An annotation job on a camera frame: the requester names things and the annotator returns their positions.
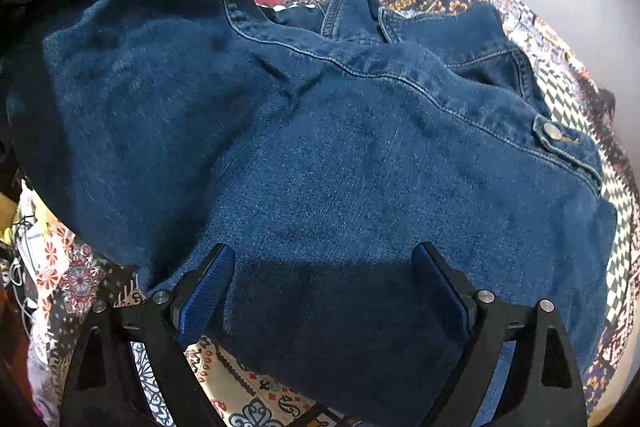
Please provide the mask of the colourful patchwork bedspread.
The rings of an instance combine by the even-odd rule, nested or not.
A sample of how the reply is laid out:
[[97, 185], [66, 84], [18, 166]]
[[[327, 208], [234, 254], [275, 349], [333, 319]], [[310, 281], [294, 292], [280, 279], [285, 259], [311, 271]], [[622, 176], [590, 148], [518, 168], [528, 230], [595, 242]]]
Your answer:
[[[276, 9], [326, 0], [257, 0]], [[475, 1], [491, 2], [504, 30], [527, 54], [554, 121], [586, 132], [599, 147], [602, 193], [616, 209], [617, 225], [606, 266], [606, 317], [585, 376], [589, 421], [599, 425], [622, 401], [634, 379], [639, 344], [639, 191], [613, 128], [615, 102], [599, 88], [572, 49], [520, 0], [382, 0], [391, 9], [457, 13]], [[44, 421], [55, 425], [79, 325], [96, 297], [119, 306], [141, 300], [137, 280], [107, 262], [64, 227], [32, 192], [21, 198], [36, 215], [38, 237], [28, 253], [37, 262], [38, 307], [30, 340], [28, 378]]]

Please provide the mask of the blue denim jacket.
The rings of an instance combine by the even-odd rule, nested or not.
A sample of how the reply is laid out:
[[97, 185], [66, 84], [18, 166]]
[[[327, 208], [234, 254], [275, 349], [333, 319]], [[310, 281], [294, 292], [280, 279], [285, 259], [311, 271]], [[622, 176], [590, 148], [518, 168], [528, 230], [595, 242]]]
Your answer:
[[235, 253], [209, 336], [378, 426], [422, 421], [462, 344], [413, 274], [558, 307], [596, 351], [616, 211], [496, 10], [378, 0], [1, 0], [1, 114], [43, 202], [145, 289]]

